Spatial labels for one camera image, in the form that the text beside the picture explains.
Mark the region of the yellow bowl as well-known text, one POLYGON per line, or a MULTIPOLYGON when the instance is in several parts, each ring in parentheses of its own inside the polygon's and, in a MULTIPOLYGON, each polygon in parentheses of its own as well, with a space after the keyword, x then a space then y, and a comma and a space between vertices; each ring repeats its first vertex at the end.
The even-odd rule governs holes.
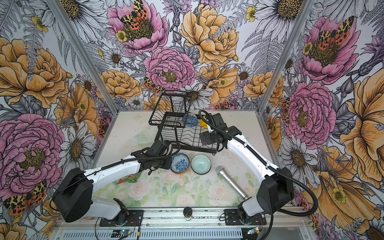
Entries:
POLYGON ((200 120, 200 126, 204 129, 208 129, 208 125, 203 120, 200 120))

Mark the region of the blue floral bowl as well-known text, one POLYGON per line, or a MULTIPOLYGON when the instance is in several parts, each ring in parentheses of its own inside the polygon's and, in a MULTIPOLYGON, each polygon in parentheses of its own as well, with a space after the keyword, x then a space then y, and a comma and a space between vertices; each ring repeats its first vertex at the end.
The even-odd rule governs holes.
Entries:
POLYGON ((185 154, 177 154, 172 157, 170 169, 174 174, 184 174, 190 166, 190 159, 185 154))

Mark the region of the blue triangle pattern bowl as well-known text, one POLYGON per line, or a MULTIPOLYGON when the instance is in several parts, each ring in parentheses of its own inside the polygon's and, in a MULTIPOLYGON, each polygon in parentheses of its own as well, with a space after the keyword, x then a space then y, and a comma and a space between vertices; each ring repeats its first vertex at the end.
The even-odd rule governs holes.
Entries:
POLYGON ((197 126, 199 123, 198 117, 192 113, 188 113, 184 115, 182 118, 182 121, 186 127, 191 127, 191 128, 197 126))

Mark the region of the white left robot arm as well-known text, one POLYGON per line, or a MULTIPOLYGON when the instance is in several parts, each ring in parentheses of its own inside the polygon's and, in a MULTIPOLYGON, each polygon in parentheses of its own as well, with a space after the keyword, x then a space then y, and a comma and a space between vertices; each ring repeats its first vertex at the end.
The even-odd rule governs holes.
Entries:
POLYGON ((113 200, 95 197, 101 188, 137 173, 158 169, 168 170, 172 157, 179 153, 181 145, 175 141, 156 140, 151 147, 132 152, 112 164, 94 169, 69 171, 55 191, 52 201, 67 223, 82 218, 101 218, 116 226, 129 219, 128 208, 117 198, 113 200))

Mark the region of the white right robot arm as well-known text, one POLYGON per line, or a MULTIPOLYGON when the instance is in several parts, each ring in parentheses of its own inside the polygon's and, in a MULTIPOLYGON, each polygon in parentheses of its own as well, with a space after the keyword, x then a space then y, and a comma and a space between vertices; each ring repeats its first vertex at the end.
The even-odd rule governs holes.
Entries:
POLYGON ((246 218, 257 214, 273 215, 294 198, 292 175, 262 156, 235 126, 228 127, 220 114, 199 110, 199 118, 208 131, 200 134, 202 144, 218 143, 235 154, 253 172, 260 186, 254 197, 239 205, 239 213, 246 218))

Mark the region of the green snack packet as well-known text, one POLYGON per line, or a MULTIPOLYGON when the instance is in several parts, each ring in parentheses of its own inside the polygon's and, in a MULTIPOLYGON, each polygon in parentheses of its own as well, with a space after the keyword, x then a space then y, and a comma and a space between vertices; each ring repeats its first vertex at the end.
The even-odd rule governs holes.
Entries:
POLYGON ((136 173, 136 174, 133 174, 133 175, 129 175, 127 177, 119 179, 117 181, 117 185, 120 185, 120 184, 125 183, 125 182, 127 182, 127 183, 136 183, 140 176, 141 176, 141 173, 136 173))

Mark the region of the mint green bowl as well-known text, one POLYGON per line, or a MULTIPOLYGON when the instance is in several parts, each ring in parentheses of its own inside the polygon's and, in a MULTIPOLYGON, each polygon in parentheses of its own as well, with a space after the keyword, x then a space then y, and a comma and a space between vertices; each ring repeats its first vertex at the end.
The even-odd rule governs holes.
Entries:
POLYGON ((207 174, 212 167, 210 159, 205 155, 196 155, 191 161, 192 170, 198 175, 207 174))

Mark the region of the silver microphone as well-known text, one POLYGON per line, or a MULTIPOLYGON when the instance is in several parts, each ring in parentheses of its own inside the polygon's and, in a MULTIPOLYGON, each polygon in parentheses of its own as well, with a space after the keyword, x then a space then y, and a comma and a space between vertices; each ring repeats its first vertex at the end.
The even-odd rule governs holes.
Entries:
POLYGON ((240 186, 228 175, 222 166, 216 167, 215 170, 218 176, 223 178, 242 200, 247 200, 249 198, 248 195, 240 188, 240 186))

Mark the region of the small black knob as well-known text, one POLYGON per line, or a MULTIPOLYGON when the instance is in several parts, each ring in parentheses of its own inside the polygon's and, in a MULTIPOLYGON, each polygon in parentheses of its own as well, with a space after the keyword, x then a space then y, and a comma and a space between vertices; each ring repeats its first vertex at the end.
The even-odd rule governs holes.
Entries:
POLYGON ((186 221, 190 221, 193 218, 193 209, 191 207, 185 207, 183 209, 183 216, 186 221))

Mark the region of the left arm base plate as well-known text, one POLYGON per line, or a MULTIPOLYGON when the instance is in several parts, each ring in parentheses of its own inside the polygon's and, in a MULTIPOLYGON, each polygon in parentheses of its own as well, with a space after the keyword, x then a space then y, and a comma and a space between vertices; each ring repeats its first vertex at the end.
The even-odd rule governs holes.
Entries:
POLYGON ((144 210, 122 210, 112 220, 101 219, 100 227, 139 227, 142 224, 144 210))

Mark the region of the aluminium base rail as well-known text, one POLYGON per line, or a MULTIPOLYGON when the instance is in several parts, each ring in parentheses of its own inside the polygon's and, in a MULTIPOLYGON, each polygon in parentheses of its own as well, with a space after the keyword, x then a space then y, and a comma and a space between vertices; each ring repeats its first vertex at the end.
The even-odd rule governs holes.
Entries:
POLYGON ((266 230, 272 217, 257 214, 248 220, 240 220, 238 209, 230 207, 216 208, 143 208, 129 209, 128 219, 119 226, 111 220, 101 217, 80 219, 67 223, 58 221, 58 227, 68 229, 93 228, 131 228, 131 229, 198 229, 198 228, 250 228, 262 227, 266 230))

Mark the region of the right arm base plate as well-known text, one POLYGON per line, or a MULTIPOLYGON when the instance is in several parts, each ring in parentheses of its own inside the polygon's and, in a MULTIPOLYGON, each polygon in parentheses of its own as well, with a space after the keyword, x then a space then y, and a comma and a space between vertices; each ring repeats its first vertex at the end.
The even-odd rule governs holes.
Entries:
POLYGON ((226 226, 264 226, 267 224, 267 220, 262 214, 249 217, 238 209, 225 209, 224 221, 226 226))

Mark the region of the aluminium corner post right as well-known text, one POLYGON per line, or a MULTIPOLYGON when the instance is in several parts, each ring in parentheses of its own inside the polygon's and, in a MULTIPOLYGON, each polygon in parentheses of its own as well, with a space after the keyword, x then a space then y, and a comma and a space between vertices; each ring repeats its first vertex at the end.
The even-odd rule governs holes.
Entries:
POLYGON ((306 21, 309 18, 310 12, 311 12, 314 4, 315 4, 315 1, 312 1, 312 0, 308 0, 308 1, 303 2, 301 10, 299 11, 298 17, 297 17, 296 22, 294 24, 294 27, 293 27, 292 31, 290 32, 290 34, 288 35, 287 42, 283 48, 283 51, 280 55, 280 58, 277 62, 277 65, 273 71, 270 84, 266 88, 266 92, 264 93, 264 95, 262 97, 262 101, 261 101, 259 108, 258 108, 259 114, 261 114, 264 111, 267 103, 269 102, 269 100, 272 96, 273 90, 279 82, 279 78, 280 78, 281 73, 283 71, 283 68, 286 64, 286 61, 288 60, 288 58, 290 56, 290 52, 293 49, 293 47, 294 47, 294 45, 295 45, 295 43, 299 37, 301 30, 305 27, 306 21))

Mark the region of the aluminium corner post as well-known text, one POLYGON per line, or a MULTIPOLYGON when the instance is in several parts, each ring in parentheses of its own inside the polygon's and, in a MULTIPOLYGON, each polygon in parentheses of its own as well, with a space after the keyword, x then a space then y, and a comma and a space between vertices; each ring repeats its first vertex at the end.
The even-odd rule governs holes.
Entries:
POLYGON ((112 112, 113 116, 117 116, 119 113, 119 109, 117 108, 117 105, 115 104, 113 98, 109 94, 104 82, 101 79, 101 76, 99 75, 99 72, 97 71, 96 66, 92 62, 90 56, 88 55, 88 52, 86 51, 86 48, 84 47, 81 38, 78 36, 77 31, 70 23, 70 19, 67 16, 63 6, 61 5, 60 1, 48 1, 47 2, 49 8, 53 12, 54 16, 56 17, 58 23, 62 27, 63 31, 66 33, 67 37, 69 38, 69 41, 71 42, 72 46, 74 47, 75 51, 79 55, 80 59, 82 60, 82 63, 85 65, 88 74, 92 77, 93 81, 95 82, 98 90, 100 91, 102 97, 104 98, 106 104, 108 105, 109 109, 112 112))
POLYGON ((281 73, 283 71, 283 68, 286 64, 286 61, 288 60, 288 58, 290 56, 290 52, 293 49, 293 47, 294 47, 294 45, 295 45, 295 43, 299 37, 301 30, 305 27, 306 21, 309 18, 310 12, 311 12, 314 4, 315 4, 315 1, 312 1, 312 0, 308 0, 308 1, 303 2, 301 10, 299 11, 298 17, 297 17, 296 22, 294 24, 294 27, 293 27, 292 31, 290 32, 290 34, 288 35, 287 42, 283 48, 283 51, 280 55, 280 58, 277 62, 277 65, 273 71, 270 84, 266 88, 266 92, 264 93, 264 95, 262 97, 262 101, 261 101, 259 108, 258 108, 259 114, 261 114, 264 111, 267 103, 269 102, 269 100, 272 96, 273 90, 279 82, 279 78, 280 78, 281 73))

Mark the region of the aluminium corner post left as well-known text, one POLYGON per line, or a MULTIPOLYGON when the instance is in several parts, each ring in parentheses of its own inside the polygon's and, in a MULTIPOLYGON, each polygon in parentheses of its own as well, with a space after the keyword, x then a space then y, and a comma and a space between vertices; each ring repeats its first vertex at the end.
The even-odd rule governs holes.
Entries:
POLYGON ((99 72, 97 71, 96 66, 92 62, 90 56, 88 55, 88 52, 86 51, 86 48, 84 47, 81 38, 78 36, 77 31, 70 23, 70 19, 67 16, 63 6, 61 5, 60 1, 48 1, 47 2, 49 8, 53 12, 54 16, 56 17, 58 23, 62 27, 63 31, 66 33, 67 37, 69 38, 69 41, 71 42, 72 46, 74 47, 75 51, 79 55, 80 59, 82 60, 82 63, 85 65, 88 74, 92 77, 93 81, 95 82, 98 90, 100 91, 102 97, 104 98, 106 104, 108 105, 109 109, 112 112, 113 116, 117 116, 119 113, 119 109, 117 108, 117 105, 115 104, 113 98, 109 94, 104 82, 101 79, 101 76, 99 75, 99 72))

